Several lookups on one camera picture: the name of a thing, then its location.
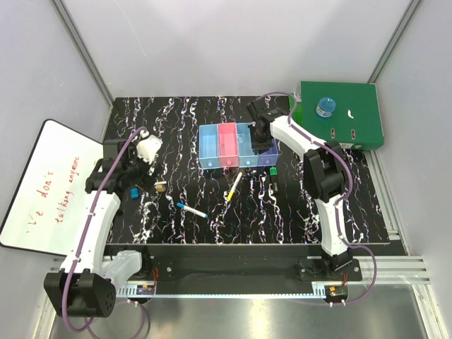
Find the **pink bin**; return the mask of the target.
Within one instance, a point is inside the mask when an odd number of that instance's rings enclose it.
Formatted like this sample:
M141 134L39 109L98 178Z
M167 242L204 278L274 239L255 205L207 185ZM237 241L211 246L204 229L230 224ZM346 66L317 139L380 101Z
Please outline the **pink bin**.
M234 122L218 124L218 147L221 167L238 167L237 125Z

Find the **light blue bin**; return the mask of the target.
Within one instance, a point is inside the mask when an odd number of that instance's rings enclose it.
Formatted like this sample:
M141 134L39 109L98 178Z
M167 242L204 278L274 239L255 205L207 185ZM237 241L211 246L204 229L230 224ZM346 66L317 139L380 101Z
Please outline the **light blue bin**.
M237 124L237 147L239 155L239 167L257 167L258 153L251 147L250 123Z
M198 161L203 170L220 168L217 124L199 126Z

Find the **purple bin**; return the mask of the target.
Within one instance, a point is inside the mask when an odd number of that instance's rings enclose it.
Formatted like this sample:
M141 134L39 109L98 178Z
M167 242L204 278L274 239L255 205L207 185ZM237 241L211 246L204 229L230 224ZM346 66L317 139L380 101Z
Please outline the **purple bin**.
M275 166L279 158L278 145L275 139L272 140L272 146L266 151L258 154L258 167L272 167Z

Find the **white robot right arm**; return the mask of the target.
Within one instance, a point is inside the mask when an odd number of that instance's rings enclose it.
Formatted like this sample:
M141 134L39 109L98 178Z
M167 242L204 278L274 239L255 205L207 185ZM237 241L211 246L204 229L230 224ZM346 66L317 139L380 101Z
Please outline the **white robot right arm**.
M252 124L251 147L262 153L273 140L290 148L303 161L303 189L314 200L321 223L321 261L323 276L336 280L352 262L346 239L343 201L351 192L351 171L340 144L327 142L308 132L292 118L293 112L270 109L260 97L246 106Z

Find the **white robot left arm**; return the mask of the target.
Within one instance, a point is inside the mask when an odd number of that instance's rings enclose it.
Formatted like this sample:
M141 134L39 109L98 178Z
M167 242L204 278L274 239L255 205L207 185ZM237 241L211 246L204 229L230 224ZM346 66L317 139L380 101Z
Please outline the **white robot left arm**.
M103 262L114 219L124 212L124 194L132 186L151 189L159 166L162 141L155 136L107 141L103 156L85 181L84 222L70 254L57 272L48 273L44 290L56 314L66 318L107 318L117 292L129 278L146 279L152 262L145 250L121 250Z

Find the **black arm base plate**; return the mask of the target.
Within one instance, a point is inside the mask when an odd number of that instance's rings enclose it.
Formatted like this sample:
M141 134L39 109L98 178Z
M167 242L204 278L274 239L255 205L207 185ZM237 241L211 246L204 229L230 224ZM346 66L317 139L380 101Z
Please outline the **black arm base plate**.
M358 283L358 260L332 270L318 244L110 244L106 254L123 249L144 255L145 280L157 273L157 295L242 297L302 295L312 283Z

